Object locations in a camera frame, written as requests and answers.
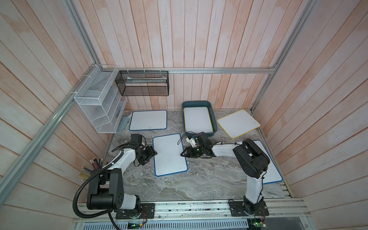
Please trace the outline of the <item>teal plastic storage box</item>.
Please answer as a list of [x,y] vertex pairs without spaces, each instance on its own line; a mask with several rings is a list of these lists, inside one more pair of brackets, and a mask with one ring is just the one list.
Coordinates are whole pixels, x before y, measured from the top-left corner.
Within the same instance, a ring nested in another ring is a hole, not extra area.
[[185,107],[207,107],[209,110],[209,115],[211,118],[212,126],[213,126],[213,132],[212,133],[205,133],[208,137],[214,136],[214,134],[218,130],[218,126],[216,123],[215,114],[212,108],[212,105],[209,101],[186,101],[182,103],[182,112],[183,112],[183,124],[184,124],[184,108]]

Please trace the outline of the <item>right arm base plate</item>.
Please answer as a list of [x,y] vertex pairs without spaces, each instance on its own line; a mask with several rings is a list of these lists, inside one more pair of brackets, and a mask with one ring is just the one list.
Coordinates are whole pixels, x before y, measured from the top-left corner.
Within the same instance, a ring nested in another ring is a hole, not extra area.
[[264,201],[261,198],[258,203],[253,204],[247,198],[243,201],[234,201],[232,199],[228,200],[228,205],[230,207],[231,215],[233,217],[243,217],[243,216],[269,216],[269,211]]

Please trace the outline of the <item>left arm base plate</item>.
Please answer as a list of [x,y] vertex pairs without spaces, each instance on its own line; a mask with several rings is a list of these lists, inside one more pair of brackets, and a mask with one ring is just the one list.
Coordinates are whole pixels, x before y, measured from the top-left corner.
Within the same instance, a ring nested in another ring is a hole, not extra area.
[[125,209],[116,213],[116,219],[153,219],[155,214],[154,203],[136,205],[135,209]]

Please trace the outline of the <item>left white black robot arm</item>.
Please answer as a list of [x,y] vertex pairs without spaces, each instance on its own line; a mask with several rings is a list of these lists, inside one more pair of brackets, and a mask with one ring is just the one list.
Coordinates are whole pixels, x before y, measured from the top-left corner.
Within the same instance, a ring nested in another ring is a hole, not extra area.
[[140,134],[132,134],[130,142],[115,147],[118,155],[105,167],[94,170],[94,177],[88,184],[87,208],[89,210],[135,210],[139,197],[124,192],[123,173],[130,164],[147,164],[157,155],[152,146]]

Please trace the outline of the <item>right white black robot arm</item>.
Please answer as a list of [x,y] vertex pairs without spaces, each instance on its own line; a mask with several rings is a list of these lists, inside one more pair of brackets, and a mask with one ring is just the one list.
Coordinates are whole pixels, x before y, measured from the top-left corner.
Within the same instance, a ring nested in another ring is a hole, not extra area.
[[242,142],[212,143],[204,132],[187,132],[181,136],[189,143],[180,156],[185,158],[234,157],[247,175],[245,201],[256,205],[263,199],[263,179],[270,164],[268,155],[251,139]]

